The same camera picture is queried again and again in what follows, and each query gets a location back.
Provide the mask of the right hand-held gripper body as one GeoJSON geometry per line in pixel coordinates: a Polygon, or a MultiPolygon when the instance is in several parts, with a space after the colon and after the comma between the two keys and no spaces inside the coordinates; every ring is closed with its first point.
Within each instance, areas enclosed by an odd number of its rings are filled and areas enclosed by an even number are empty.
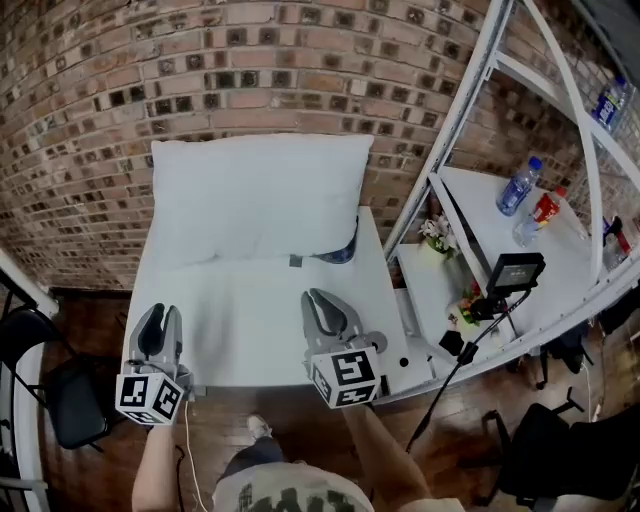
{"type": "Polygon", "coordinates": [[[376,397],[382,380],[379,354],[388,345],[382,332],[347,340],[309,332],[305,338],[307,376],[331,409],[368,403],[376,397]]]}

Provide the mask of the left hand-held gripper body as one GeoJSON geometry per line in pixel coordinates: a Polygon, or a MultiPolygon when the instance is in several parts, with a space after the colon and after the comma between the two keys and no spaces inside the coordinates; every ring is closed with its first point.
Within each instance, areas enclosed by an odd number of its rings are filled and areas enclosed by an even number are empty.
{"type": "Polygon", "coordinates": [[[115,408],[143,426],[171,426],[184,402],[195,400],[193,373],[180,362],[182,349],[154,356],[132,350],[116,377],[115,408]]]}

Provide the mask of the white pillow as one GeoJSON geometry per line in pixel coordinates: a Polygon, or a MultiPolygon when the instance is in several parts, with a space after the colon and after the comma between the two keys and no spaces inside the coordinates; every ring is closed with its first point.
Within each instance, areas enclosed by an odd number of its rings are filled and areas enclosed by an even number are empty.
{"type": "Polygon", "coordinates": [[[318,134],[155,141],[145,250],[170,268],[340,250],[356,232],[373,141],[318,134]]]}

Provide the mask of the person's left forearm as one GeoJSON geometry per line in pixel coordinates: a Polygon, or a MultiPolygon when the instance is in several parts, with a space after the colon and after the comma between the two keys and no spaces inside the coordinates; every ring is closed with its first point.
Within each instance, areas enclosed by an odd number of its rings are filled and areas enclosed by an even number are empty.
{"type": "Polygon", "coordinates": [[[133,512],[175,512],[174,433],[174,426],[149,431],[132,490],[133,512]]]}

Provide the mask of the person's right forearm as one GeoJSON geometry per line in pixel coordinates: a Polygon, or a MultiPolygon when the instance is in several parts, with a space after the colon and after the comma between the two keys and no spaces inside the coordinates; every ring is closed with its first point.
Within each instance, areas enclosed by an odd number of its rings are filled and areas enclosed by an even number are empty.
{"type": "Polygon", "coordinates": [[[356,405],[341,412],[364,475],[389,510],[431,498],[419,466],[371,408],[356,405]]]}

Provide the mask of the white table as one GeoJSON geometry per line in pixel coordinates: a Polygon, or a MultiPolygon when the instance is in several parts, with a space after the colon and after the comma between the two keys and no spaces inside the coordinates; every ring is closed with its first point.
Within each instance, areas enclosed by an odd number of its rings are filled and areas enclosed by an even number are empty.
{"type": "Polygon", "coordinates": [[[169,263],[175,251],[152,226],[139,264],[125,341],[156,303],[174,305],[182,316],[180,361],[198,386],[280,387],[309,384],[303,366],[307,342],[300,298],[310,288],[333,293],[359,314],[365,331],[388,341],[380,368],[389,396],[433,377],[423,347],[405,336],[396,295],[371,210],[360,207],[353,259],[333,265],[305,258],[212,260],[186,267],[169,263]]]}

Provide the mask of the black folding chair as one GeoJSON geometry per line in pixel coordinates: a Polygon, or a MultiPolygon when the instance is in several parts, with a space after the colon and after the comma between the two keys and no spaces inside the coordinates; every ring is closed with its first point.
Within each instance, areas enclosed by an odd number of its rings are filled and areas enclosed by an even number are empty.
{"type": "Polygon", "coordinates": [[[90,446],[111,432],[111,413],[100,396],[92,358],[77,353],[54,323],[28,306],[0,318],[0,362],[48,413],[58,444],[67,450],[90,446]],[[22,357],[38,345],[56,343],[68,358],[45,375],[42,384],[29,384],[19,374],[22,357]]]}

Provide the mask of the person's white shoe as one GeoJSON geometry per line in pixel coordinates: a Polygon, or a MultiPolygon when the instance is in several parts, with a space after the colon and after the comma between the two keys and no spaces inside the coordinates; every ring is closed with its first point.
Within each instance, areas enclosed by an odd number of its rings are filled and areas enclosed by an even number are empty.
{"type": "Polygon", "coordinates": [[[272,429],[268,425],[268,423],[257,414],[252,414],[247,418],[246,421],[247,429],[249,431],[250,437],[254,442],[257,442],[262,438],[271,438],[272,437],[272,429]]]}

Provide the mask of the small black box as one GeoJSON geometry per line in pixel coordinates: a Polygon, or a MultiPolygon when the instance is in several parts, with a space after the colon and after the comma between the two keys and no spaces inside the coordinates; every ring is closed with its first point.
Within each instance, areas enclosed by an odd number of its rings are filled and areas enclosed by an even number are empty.
{"type": "Polygon", "coordinates": [[[458,357],[462,353],[464,345],[461,333],[454,330],[447,330],[439,342],[439,346],[453,357],[458,357]]]}

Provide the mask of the white flowers in vase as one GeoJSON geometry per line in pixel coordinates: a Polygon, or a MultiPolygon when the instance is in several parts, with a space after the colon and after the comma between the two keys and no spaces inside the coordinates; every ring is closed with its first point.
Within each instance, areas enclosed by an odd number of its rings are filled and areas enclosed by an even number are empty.
{"type": "Polygon", "coordinates": [[[451,259],[458,254],[458,241],[445,214],[426,219],[421,224],[419,233],[431,249],[446,259],[451,259]]]}

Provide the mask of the red flower bunch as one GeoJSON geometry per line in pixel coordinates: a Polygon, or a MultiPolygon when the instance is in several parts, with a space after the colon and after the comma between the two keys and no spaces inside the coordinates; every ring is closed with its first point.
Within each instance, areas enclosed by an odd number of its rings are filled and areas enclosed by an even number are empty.
{"type": "Polygon", "coordinates": [[[480,322],[475,320],[471,314],[471,306],[482,297],[480,286],[476,281],[473,281],[468,288],[463,290],[462,297],[448,306],[448,320],[455,330],[461,331],[463,328],[480,326],[480,322]]]}

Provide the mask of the person's printed beige shirt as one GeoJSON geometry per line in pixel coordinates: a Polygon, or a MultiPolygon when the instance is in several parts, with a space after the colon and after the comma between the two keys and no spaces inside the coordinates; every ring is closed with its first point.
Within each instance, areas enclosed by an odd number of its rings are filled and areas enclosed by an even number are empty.
{"type": "MultiPolygon", "coordinates": [[[[213,494],[214,512],[375,512],[352,481],[306,463],[270,463],[224,478],[213,494]]],[[[421,499],[396,512],[465,512],[453,498],[421,499]]]]}

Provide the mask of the black metal railing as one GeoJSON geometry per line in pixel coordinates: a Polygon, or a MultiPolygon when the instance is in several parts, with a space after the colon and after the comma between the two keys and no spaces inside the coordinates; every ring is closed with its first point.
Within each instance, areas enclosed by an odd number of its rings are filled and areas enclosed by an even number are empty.
{"type": "MultiPolygon", "coordinates": [[[[0,270],[0,321],[13,309],[28,305],[36,307],[37,303],[20,288],[6,273],[0,270]]],[[[14,378],[11,372],[0,361],[0,450],[13,454],[14,378]]]]}

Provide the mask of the white metal shelf rack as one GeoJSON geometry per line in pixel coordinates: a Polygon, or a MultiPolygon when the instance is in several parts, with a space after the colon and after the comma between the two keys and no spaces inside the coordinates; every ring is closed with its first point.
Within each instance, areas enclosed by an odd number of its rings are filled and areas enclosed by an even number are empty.
{"type": "Polygon", "coordinates": [[[491,0],[465,74],[457,88],[442,128],[432,144],[423,148],[420,167],[410,195],[384,246],[385,254],[399,262],[406,282],[418,333],[410,339],[423,347],[432,368],[430,381],[382,403],[419,396],[457,383],[509,362],[540,347],[617,301],[640,279],[640,243],[615,269],[603,263],[602,187],[595,156],[604,149],[623,171],[625,182],[640,193],[640,168],[624,149],[584,108],[571,67],[547,19],[535,0],[491,0]],[[550,80],[535,68],[503,51],[512,8],[522,6],[536,23],[553,55],[557,77],[550,80]],[[543,194],[534,188],[511,217],[496,207],[505,178],[486,174],[477,166],[458,162],[460,138],[478,123],[478,96],[482,86],[497,75],[511,80],[555,109],[577,134],[589,189],[590,225],[584,226],[575,210],[561,205],[528,248],[520,247],[513,230],[532,211],[543,194]],[[417,211],[429,196],[439,200],[459,244],[460,255],[451,263],[427,259],[415,244],[403,238],[417,211]],[[462,293],[468,277],[486,288],[503,253],[541,253],[546,266],[538,284],[513,312],[511,324],[500,327],[496,338],[480,338],[473,361],[458,366],[440,339],[449,329],[448,306],[462,293]]]}

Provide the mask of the blue label water bottle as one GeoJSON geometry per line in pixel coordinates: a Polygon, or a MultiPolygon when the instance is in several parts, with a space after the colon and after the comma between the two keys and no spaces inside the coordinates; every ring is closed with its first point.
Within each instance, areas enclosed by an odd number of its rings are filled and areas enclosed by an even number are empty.
{"type": "Polygon", "coordinates": [[[505,216],[511,217],[536,185],[543,162],[535,156],[529,158],[526,166],[519,169],[505,186],[496,200],[498,210],[505,216]]]}
{"type": "Polygon", "coordinates": [[[592,117],[608,132],[619,122],[628,96],[629,83],[622,75],[615,75],[598,96],[592,117]]]}

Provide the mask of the red label clear bottle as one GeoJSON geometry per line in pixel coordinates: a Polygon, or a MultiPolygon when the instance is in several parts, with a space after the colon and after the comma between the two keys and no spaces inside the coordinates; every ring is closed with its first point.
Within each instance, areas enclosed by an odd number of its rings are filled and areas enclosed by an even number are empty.
{"type": "Polygon", "coordinates": [[[545,192],[541,195],[529,215],[513,230],[514,241],[520,247],[528,246],[560,211],[561,200],[565,198],[566,193],[567,189],[560,186],[553,192],[545,192]]]}

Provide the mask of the black office chair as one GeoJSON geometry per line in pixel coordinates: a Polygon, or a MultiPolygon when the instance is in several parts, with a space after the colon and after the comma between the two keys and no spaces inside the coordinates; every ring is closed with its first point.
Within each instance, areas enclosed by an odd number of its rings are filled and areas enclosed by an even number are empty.
{"type": "Polygon", "coordinates": [[[498,411],[487,412],[483,420],[496,422],[501,444],[501,455],[488,464],[500,471],[489,495],[475,503],[486,507],[499,491],[529,509],[564,495],[620,498],[640,467],[640,403],[596,422],[560,417],[578,407],[572,399],[555,409],[534,403],[513,434],[498,411]]]}

